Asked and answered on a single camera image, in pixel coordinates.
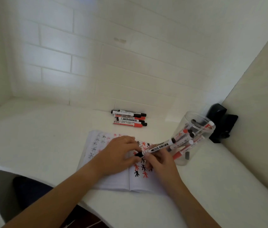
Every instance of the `right hand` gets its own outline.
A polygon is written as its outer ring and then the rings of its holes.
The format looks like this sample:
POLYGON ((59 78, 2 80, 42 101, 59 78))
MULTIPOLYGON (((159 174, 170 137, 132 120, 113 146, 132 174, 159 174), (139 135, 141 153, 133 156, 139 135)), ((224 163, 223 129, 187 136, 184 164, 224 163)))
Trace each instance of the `right hand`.
POLYGON ((172 193, 172 190, 184 186, 173 157, 166 148, 161 149, 154 155, 146 153, 144 159, 147 160, 146 167, 155 170, 158 178, 168 193, 172 193))

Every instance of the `hand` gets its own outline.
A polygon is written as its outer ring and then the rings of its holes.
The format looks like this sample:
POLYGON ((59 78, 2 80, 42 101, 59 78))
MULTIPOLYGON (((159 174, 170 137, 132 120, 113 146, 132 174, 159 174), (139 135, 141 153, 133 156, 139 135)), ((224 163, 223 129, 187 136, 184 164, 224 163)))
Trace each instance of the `hand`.
POLYGON ((140 157, 125 158, 130 150, 141 152, 135 137, 121 136, 112 139, 101 152, 99 152, 88 164, 97 171, 99 177, 119 173, 136 162, 140 157))
POLYGON ((161 149, 159 152, 146 153, 144 158, 147 160, 146 168, 155 170, 168 194, 173 193, 172 190, 184 186, 173 157, 166 148, 161 149))

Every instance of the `open notebook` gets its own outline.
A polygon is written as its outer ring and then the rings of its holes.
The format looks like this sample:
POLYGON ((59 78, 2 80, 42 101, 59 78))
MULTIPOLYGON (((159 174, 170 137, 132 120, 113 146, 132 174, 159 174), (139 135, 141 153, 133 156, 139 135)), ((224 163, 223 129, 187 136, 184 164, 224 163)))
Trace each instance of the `open notebook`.
MULTIPOLYGON (((113 138, 118 136, 121 136, 121 134, 109 134, 99 130, 90 131, 85 142, 77 170, 93 159, 95 155, 101 152, 113 138)), ((138 143, 142 150, 151 145, 142 141, 138 141, 138 143)), ((135 150, 130 151, 127 153, 127 157, 131 157, 135 153, 135 150)), ((94 188, 165 194, 165 191, 160 185, 154 171, 145 168, 145 160, 143 158, 140 162, 137 162, 135 165, 123 172, 101 179, 94 188)))

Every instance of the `asterisk drawing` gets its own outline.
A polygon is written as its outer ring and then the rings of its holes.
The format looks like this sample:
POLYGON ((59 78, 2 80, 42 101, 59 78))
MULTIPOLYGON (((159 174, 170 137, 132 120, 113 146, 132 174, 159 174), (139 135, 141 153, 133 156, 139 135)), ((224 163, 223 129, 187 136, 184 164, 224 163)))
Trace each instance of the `asterisk drawing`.
POLYGON ((144 164, 143 164, 141 167, 142 167, 142 169, 141 169, 141 170, 146 171, 146 168, 145 168, 145 165, 144 165, 144 164))
POLYGON ((134 166, 135 166, 135 171, 139 170, 139 167, 138 167, 138 165, 136 165, 136 163, 134 166))
POLYGON ((89 159, 93 158, 94 157, 94 154, 93 153, 90 153, 89 155, 89 159))
POLYGON ((148 178, 148 173, 144 171, 144 172, 143 172, 143 177, 148 178))

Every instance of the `white brick wall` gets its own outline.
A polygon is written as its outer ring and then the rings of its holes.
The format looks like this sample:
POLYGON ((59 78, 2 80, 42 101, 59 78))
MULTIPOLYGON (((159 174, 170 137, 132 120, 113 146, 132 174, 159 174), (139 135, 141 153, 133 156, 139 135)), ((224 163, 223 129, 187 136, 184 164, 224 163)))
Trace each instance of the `white brick wall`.
POLYGON ((172 121, 221 103, 268 40, 262 0, 0 0, 0 11, 14 95, 172 121))

